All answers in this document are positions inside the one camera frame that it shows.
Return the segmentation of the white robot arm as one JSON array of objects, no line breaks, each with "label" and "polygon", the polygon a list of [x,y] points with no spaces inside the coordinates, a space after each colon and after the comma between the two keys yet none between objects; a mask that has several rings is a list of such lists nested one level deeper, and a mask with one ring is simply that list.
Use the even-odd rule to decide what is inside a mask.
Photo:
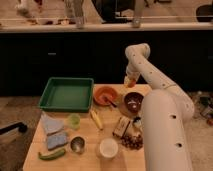
[{"label": "white robot arm", "polygon": [[147,43],[127,46],[125,82],[142,76],[151,87],[141,106],[146,171],[193,171],[183,123],[195,112],[183,89],[148,61]]}]

